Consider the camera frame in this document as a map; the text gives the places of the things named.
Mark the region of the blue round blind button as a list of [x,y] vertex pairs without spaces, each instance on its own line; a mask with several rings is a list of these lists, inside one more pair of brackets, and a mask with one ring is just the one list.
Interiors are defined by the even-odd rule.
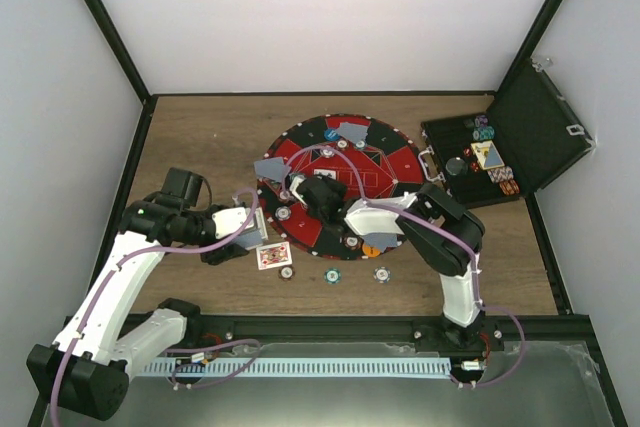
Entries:
[[324,132],[324,137],[329,142],[336,142],[340,139],[339,133],[333,128],[326,129]]

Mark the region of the red black chip stack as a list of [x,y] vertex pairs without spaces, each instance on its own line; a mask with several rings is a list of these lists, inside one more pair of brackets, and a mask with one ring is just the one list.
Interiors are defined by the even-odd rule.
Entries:
[[291,266],[283,266],[279,270],[279,277],[282,280],[291,280],[295,275],[295,271]]

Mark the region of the green blue chip stack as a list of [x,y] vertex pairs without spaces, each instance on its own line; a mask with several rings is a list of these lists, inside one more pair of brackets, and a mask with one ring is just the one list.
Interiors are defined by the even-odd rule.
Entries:
[[341,273],[338,269],[328,269],[324,274],[324,279],[329,284],[336,284],[341,280]]

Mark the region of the purple white chip stack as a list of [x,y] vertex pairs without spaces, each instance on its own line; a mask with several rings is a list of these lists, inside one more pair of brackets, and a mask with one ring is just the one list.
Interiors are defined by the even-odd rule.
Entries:
[[379,267],[374,270],[374,279],[378,283],[387,283],[391,278],[391,273],[388,269]]

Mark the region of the grey playing card deck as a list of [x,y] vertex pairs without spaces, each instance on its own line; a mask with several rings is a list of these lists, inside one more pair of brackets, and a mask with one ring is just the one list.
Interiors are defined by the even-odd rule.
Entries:
[[252,227],[246,229],[241,235],[235,238],[233,243],[239,245],[245,250],[252,250],[257,247],[263,246],[264,242],[268,239],[266,228],[264,226]]

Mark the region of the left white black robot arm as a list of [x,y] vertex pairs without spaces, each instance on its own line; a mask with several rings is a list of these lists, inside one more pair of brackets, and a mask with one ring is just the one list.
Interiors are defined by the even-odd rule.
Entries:
[[110,419],[123,403],[130,382],[163,353],[195,362],[233,342],[201,347],[200,309],[167,299],[128,334],[121,329],[134,300],[166,254],[199,254],[226,260],[240,252],[235,239],[253,223],[259,206],[235,200],[230,207],[198,210],[202,176],[172,168],[162,188],[127,207],[111,253],[77,312],[49,346],[32,348],[27,367],[54,426],[61,409],[97,420]]

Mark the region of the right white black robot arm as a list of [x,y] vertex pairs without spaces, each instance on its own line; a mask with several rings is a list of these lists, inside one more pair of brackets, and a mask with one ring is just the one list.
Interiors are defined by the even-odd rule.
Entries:
[[430,183],[414,193],[383,199],[347,199],[344,184],[322,175],[291,175],[286,188],[339,238],[404,237],[439,275],[447,343],[465,350],[479,339],[483,303],[478,276],[485,227],[474,214]]

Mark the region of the round red black poker mat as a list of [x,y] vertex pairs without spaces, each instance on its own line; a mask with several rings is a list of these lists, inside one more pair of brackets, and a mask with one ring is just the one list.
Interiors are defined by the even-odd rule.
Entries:
[[[324,137],[328,128],[337,129],[342,122],[366,125],[366,143],[340,149],[336,142]],[[328,146],[334,156],[325,158],[320,150]],[[377,119],[357,114],[334,114],[307,119],[283,132],[268,148],[265,158],[282,157],[290,161],[292,174],[312,176],[315,169],[333,170],[339,182],[347,186],[347,199],[360,196],[359,188],[371,199],[398,197],[413,193],[425,183],[419,161],[419,150],[412,140],[397,128]],[[280,183],[258,179],[258,195],[263,213],[274,230],[291,245],[318,257],[353,261],[364,259],[362,245],[351,250],[344,238],[330,233],[320,221],[312,218],[307,207],[291,196],[288,202],[279,198]],[[286,206],[291,210],[287,220],[276,217],[276,210]]]

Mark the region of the orange round blind button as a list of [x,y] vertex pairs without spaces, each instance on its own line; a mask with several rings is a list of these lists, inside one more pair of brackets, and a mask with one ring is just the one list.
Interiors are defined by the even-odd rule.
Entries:
[[380,256],[382,254],[382,252],[370,245],[367,244],[363,244],[362,245],[362,256],[364,258],[376,258],[378,256]]

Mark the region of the black round puck in case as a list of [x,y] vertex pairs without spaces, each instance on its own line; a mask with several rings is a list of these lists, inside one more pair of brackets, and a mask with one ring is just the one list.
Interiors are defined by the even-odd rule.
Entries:
[[446,162],[445,169],[450,176],[460,177],[468,172],[468,164],[461,157],[452,157]]

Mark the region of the card deck in case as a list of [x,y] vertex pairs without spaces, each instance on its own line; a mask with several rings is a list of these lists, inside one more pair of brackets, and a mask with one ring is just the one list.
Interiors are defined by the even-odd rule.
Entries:
[[471,150],[482,170],[492,170],[505,166],[505,162],[496,145],[491,140],[474,142],[471,144]]

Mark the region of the teal chips in case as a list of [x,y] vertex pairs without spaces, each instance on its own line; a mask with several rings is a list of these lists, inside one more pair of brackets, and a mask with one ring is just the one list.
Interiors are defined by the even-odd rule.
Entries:
[[491,126],[478,127],[472,133],[472,137],[476,142],[490,141],[494,136],[495,130]]

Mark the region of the orange chips in case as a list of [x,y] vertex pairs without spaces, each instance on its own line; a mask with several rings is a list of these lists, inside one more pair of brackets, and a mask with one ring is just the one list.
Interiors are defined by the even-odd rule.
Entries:
[[520,187],[514,179],[503,181],[499,184],[499,186],[505,196],[514,196],[520,194]]

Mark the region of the black poker chip case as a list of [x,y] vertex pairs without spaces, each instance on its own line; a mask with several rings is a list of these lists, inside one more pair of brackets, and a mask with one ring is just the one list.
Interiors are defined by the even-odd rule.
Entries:
[[[473,131],[491,126],[505,166],[520,194],[505,196],[494,174],[482,170],[471,144]],[[483,207],[527,197],[545,188],[595,147],[595,141],[569,103],[539,64],[528,61],[513,81],[499,91],[483,113],[424,121],[423,136],[453,198],[469,207]],[[461,157],[468,172],[450,176],[445,169],[452,157]]]

